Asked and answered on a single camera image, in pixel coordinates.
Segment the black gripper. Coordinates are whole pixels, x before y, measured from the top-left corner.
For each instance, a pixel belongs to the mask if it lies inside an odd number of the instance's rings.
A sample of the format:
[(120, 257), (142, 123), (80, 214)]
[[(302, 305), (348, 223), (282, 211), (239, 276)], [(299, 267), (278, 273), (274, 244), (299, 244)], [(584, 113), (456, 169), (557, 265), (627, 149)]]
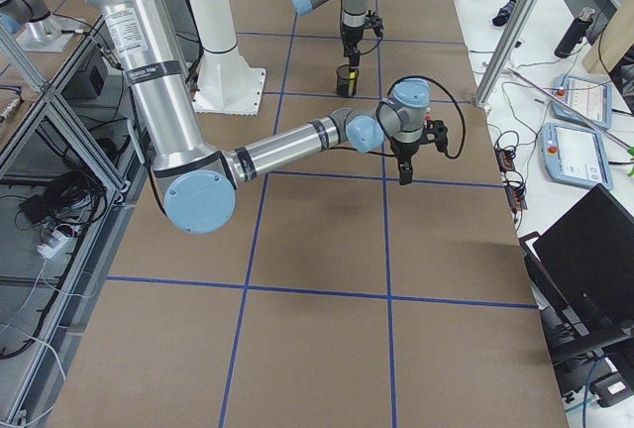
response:
[(350, 70), (358, 70), (360, 66), (361, 53), (359, 42), (363, 39), (365, 27), (352, 27), (346, 24), (340, 26), (340, 36), (343, 44), (343, 51)]
[(406, 142), (399, 141), (395, 136), (389, 137), (389, 146), (398, 162), (399, 184), (407, 185), (412, 183), (413, 167), (412, 157), (415, 156), (421, 145), (425, 144), (423, 136), (415, 139), (408, 139)]

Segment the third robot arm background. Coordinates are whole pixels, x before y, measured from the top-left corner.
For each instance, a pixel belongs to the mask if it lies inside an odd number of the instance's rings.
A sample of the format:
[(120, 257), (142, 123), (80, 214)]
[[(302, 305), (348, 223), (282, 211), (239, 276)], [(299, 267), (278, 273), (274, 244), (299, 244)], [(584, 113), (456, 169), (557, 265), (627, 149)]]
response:
[(1, 0), (1, 26), (9, 34), (28, 23), (38, 23), (51, 15), (44, 0)]

